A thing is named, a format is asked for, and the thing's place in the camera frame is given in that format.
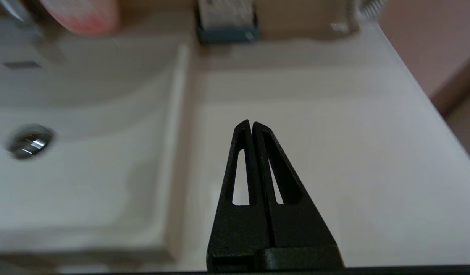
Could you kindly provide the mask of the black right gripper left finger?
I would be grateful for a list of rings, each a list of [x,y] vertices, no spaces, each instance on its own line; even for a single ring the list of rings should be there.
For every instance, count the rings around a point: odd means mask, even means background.
[[[233,203],[239,153],[245,154],[248,205]],[[210,273],[269,272],[267,252],[271,247],[266,188],[249,120],[239,123],[230,143],[228,160],[216,214],[207,247]]]

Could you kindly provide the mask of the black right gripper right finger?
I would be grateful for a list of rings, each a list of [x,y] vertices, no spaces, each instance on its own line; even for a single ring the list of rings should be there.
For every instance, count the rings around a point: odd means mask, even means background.
[[[338,270],[337,243],[274,132],[252,128],[268,215],[269,247],[257,254],[263,270]]]

